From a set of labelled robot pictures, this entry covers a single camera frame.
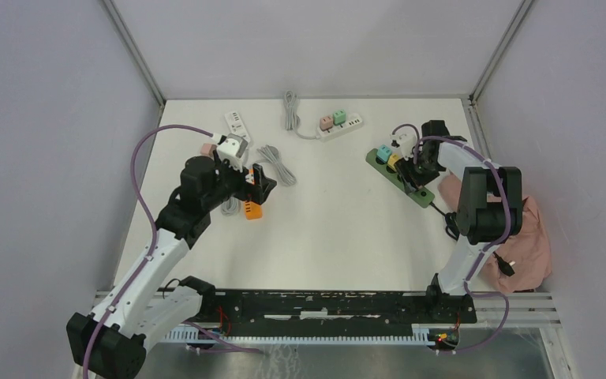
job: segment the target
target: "black power cord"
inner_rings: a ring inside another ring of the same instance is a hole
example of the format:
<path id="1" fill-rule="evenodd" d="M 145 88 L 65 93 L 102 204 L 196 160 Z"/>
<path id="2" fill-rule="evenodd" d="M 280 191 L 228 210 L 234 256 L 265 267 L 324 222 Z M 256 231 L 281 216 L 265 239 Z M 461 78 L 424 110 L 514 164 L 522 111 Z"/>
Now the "black power cord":
<path id="1" fill-rule="evenodd" d="M 168 286 L 170 286 L 176 280 L 178 281 L 178 283 L 180 283 L 180 279 L 173 278 L 168 283 L 166 283 L 165 286 L 163 286 L 163 289 L 161 290 L 161 297 L 162 298 L 166 298 L 166 291 L 168 290 Z"/>
<path id="2" fill-rule="evenodd" d="M 451 239 L 453 239 L 455 241 L 458 241 L 458 236 L 461 235 L 461 233 L 459 233 L 458 227 L 456 226 L 456 212 L 445 213 L 442 210 L 440 210 L 440 208 L 438 208 L 438 206 L 436 205 L 436 203 L 433 203 L 433 202 L 431 202 L 431 206 L 433 207 L 433 209 L 435 209 L 436 211 L 438 211 L 438 213 L 440 215 L 442 215 L 442 217 L 445 219 L 445 233 L 447 233 L 447 235 Z M 513 276 L 514 275 L 514 269 L 512 268 L 512 265 L 510 265 L 509 263 L 507 263 L 495 251 L 493 252 L 493 256 L 496 257 L 496 261 L 498 262 L 498 269 L 505 276 Z"/>

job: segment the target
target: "orange device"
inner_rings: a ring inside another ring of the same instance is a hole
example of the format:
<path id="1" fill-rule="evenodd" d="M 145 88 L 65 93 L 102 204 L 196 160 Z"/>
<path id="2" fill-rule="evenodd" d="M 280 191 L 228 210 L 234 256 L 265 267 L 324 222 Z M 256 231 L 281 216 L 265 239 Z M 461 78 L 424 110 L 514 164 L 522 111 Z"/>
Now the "orange device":
<path id="1" fill-rule="evenodd" d="M 254 172 L 252 170 L 249 171 L 249 175 L 246 180 L 254 184 Z M 260 219 L 263 215 L 264 214 L 261 212 L 261 205 L 251 201 L 245 202 L 245 217 L 247 217 L 247 220 Z"/>

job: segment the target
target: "green power strip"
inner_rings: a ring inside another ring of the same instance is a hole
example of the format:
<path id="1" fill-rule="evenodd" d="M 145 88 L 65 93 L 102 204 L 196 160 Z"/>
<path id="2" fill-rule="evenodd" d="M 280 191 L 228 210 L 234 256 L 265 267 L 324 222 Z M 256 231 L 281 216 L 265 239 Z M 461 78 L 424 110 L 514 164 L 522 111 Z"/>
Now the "green power strip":
<path id="1" fill-rule="evenodd" d="M 399 190 L 405 193 L 405 188 L 398 174 L 387 169 L 386 163 L 380 163 L 377 161 L 377 149 L 374 148 L 368 154 L 366 154 L 366 162 L 382 174 L 385 178 L 389 179 L 394 186 L 397 186 Z M 421 187 L 417 192 L 410 192 L 408 197 L 414 200 L 422 208 L 427 208 L 436 198 L 436 195 L 431 193 L 426 187 Z"/>

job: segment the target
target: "gray floor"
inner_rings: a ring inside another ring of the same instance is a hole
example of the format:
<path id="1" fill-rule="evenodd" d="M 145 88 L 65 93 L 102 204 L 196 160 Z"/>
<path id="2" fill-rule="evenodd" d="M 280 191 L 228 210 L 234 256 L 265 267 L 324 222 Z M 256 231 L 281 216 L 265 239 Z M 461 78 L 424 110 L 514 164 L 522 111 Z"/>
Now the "gray floor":
<path id="1" fill-rule="evenodd" d="M 462 330 L 461 346 L 483 340 L 484 330 Z M 266 355 L 196 356 L 182 344 L 160 343 L 138 378 L 337 379 L 354 378 L 552 378 L 537 329 L 504 331 L 481 349 L 436 357 L 426 347 L 266 346 Z"/>

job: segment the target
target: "pink plug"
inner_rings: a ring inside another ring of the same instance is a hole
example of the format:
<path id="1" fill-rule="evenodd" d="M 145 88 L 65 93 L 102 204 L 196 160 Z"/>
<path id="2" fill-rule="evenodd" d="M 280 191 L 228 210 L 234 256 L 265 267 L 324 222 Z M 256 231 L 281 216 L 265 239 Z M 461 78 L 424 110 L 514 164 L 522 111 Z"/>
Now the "pink plug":
<path id="1" fill-rule="evenodd" d="M 202 156 L 209 156 L 212 158 L 212 153 L 217 149 L 216 144 L 203 144 L 200 148 L 200 154 Z"/>
<path id="2" fill-rule="evenodd" d="M 320 118 L 320 129 L 325 132 L 333 127 L 333 118 L 331 116 L 324 116 Z"/>

